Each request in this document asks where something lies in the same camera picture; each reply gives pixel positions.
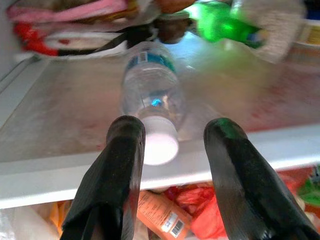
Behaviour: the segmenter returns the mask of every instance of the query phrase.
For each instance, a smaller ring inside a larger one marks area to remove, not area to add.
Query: white shelf edge
[[[320,124],[248,134],[278,170],[320,163]],[[182,142],[173,161],[143,166],[140,188],[154,189],[211,179],[202,140]],[[98,152],[0,163],[0,209],[73,199]]]

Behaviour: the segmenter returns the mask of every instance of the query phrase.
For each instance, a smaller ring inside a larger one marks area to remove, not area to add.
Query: blue bottle label
[[[147,51],[140,52],[139,55],[134,56],[126,66],[126,72],[135,67],[138,64],[144,63],[156,63],[161,64],[167,68],[169,68],[172,72],[176,72],[174,65],[172,62],[167,59],[165,56],[153,54]]]

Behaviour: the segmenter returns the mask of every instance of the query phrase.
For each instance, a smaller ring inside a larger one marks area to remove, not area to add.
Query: brown food item
[[[161,12],[173,14],[191,6],[196,0],[156,0]]]
[[[182,10],[174,14],[163,14],[155,22],[158,37],[164,44],[176,44],[185,35],[190,25],[189,13]]]

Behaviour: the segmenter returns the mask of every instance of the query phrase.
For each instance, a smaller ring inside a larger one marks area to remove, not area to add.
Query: white container
[[[265,45],[252,51],[268,62],[278,63],[296,39],[306,9],[301,0],[234,0],[230,14],[268,32]]]

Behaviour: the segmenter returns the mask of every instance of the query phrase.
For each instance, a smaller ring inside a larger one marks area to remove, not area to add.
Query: plastic water bottle
[[[146,41],[131,48],[122,110],[145,126],[144,163],[160,165],[177,155],[177,129],[185,115],[185,101],[171,54],[163,45]]]

